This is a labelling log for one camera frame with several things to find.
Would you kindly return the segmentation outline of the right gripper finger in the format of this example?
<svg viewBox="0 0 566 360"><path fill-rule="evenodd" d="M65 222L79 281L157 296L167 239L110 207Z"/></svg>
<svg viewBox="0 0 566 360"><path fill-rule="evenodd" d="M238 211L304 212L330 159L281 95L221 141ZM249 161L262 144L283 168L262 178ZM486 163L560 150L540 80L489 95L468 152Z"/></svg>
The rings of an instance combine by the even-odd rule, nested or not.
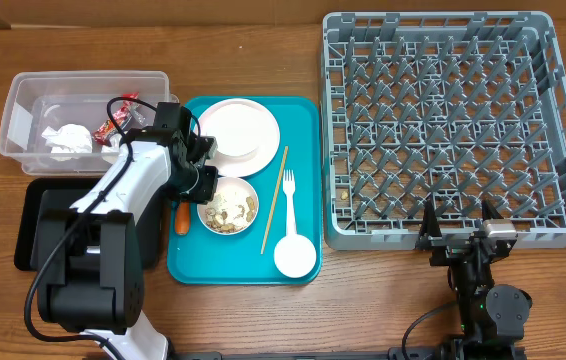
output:
<svg viewBox="0 0 566 360"><path fill-rule="evenodd" d="M427 199L424 211L423 219L420 228L420 236L428 237L441 237L442 233L440 230L438 218L436 216L436 211L434 208L434 203L432 199Z"/></svg>
<svg viewBox="0 0 566 360"><path fill-rule="evenodd" d="M497 211L494 205L488 199L483 199L481 202L481 212L482 212L482 220L499 220L502 218L502 215Z"/></svg>

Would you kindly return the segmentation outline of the orange carrot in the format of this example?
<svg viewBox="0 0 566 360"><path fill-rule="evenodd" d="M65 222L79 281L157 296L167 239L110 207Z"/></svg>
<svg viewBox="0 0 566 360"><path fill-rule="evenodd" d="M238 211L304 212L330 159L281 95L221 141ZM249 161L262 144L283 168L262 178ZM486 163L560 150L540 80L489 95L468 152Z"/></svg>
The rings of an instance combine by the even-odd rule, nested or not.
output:
<svg viewBox="0 0 566 360"><path fill-rule="evenodd" d="M187 235L191 226L190 204L182 201L176 207L174 216L174 231L177 235Z"/></svg>

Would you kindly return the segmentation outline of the white bowl with food scraps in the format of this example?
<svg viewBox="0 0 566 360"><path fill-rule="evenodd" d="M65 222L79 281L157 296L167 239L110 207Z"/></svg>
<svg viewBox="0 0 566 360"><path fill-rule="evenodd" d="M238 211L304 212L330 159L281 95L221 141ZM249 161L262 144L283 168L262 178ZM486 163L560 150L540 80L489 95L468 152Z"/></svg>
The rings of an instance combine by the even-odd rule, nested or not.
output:
<svg viewBox="0 0 566 360"><path fill-rule="evenodd" d="M202 224L219 235L236 235L252 225L259 211L255 189L246 180L220 177L213 198L197 206Z"/></svg>

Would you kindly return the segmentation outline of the red snack wrapper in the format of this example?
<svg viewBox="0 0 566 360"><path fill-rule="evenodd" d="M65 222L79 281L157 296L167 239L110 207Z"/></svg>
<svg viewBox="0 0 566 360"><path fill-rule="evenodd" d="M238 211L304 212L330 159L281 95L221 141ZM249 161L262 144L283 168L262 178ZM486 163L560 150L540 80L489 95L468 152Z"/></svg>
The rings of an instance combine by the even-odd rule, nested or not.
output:
<svg viewBox="0 0 566 360"><path fill-rule="evenodd" d="M132 125L146 125L146 118L138 110L139 104L125 100L121 107L113 113L115 122L122 130L129 129ZM119 132L110 120L106 120L95 132L92 133L94 141L103 146L110 146L110 139Z"/></svg>

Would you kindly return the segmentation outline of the white napkin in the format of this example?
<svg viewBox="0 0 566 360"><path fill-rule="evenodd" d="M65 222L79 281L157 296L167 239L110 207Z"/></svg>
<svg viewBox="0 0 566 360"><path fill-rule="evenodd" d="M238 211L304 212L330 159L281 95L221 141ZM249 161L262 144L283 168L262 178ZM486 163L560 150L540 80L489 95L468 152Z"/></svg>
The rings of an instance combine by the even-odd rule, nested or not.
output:
<svg viewBox="0 0 566 360"><path fill-rule="evenodd" d="M115 134L109 138L109 144L101 147L101 155L103 159L114 164L117 161L120 152L121 135Z"/></svg>
<svg viewBox="0 0 566 360"><path fill-rule="evenodd" d="M51 148L52 158L56 161L77 159L78 154L91 153L92 135L89 130L77 124L67 124L54 130L47 127L42 132L45 145Z"/></svg>

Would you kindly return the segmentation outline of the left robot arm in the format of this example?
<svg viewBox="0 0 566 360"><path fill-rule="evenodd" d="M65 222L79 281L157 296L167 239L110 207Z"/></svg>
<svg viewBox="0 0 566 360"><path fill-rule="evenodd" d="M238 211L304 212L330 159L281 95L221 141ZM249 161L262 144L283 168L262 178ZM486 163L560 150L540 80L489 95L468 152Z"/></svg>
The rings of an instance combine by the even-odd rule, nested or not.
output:
<svg viewBox="0 0 566 360"><path fill-rule="evenodd" d="M33 246L37 274L23 318L42 342L92 341L112 359L174 359L171 340L144 314L144 270L137 222L152 198L206 204L218 170L213 137L175 102L152 107L154 122L121 130L117 161L67 209L38 221Z"/></svg>

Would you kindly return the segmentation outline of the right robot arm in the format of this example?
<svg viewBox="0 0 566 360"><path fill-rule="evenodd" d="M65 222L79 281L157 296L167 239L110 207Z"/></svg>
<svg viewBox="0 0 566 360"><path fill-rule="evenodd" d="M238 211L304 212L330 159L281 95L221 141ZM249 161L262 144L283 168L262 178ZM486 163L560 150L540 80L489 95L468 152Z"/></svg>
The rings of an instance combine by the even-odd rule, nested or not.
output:
<svg viewBox="0 0 566 360"><path fill-rule="evenodd" d="M524 359L516 343L524 337L524 325L533 305L531 296L512 285L497 285L491 264L509 256L518 239L513 223L503 218L487 200L481 203L482 223L463 238L442 233L434 200L426 200L415 248L431 253L432 267L447 269L448 286L455 299L415 320L405 331L401 352L409 357L407 339L422 321L457 307L462 333L451 335L434 348L423 348L426 359Z"/></svg>

